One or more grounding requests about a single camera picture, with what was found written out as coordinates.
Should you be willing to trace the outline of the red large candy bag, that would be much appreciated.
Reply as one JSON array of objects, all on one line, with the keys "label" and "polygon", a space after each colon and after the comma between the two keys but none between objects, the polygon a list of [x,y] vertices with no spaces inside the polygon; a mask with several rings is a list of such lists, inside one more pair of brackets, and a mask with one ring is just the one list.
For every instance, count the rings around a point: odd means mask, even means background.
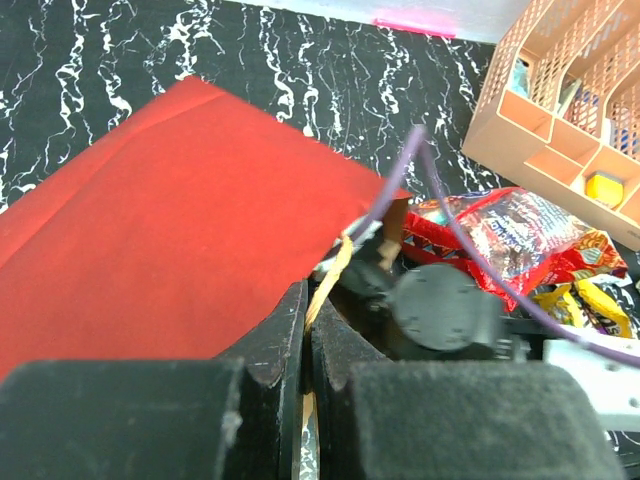
[{"label": "red large candy bag", "polygon": [[[476,250],[518,294],[540,285],[573,283],[599,274],[622,278],[627,264],[611,238],[542,197],[519,187],[449,196],[447,206]],[[473,261],[436,200],[409,207],[403,253],[419,264],[444,262],[498,296],[517,303]]]}]

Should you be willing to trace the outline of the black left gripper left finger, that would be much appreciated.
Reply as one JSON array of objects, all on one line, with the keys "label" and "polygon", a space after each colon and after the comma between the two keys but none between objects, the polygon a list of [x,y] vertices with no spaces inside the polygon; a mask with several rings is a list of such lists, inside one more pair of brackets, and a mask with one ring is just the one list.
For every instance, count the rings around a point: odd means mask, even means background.
[{"label": "black left gripper left finger", "polygon": [[308,285],[208,360],[40,361],[1,386],[5,479],[294,479]]}]

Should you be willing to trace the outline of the red brown paper bag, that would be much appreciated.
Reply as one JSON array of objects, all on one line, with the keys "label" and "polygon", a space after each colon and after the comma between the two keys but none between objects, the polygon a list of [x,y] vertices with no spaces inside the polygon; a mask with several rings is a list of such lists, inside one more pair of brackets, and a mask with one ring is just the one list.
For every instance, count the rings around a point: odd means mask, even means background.
[{"label": "red brown paper bag", "polygon": [[2,215],[1,386],[32,362],[216,357],[356,219],[397,239],[402,176],[177,82]]}]

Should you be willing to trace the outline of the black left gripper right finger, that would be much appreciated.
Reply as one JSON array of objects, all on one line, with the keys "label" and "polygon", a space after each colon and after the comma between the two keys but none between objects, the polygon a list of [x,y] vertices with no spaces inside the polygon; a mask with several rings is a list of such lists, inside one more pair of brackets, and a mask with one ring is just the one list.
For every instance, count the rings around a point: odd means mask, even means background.
[{"label": "black left gripper right finger", "polygon": [[325,304],[311,332],[324,479],[621,479],[586,393],[540,362],[394,362]]}]

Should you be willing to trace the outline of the yellow candy packet front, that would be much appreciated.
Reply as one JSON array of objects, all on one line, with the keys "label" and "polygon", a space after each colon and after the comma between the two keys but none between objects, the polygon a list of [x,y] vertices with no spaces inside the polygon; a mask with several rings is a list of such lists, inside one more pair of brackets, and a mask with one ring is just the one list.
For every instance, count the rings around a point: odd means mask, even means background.
[{"label": "yellow candy packet front", "polygon": [[560,324],[589,328],[624,339],[636,339],[631,317],[590,279],[565,283],[537,293],[533,301]]}]

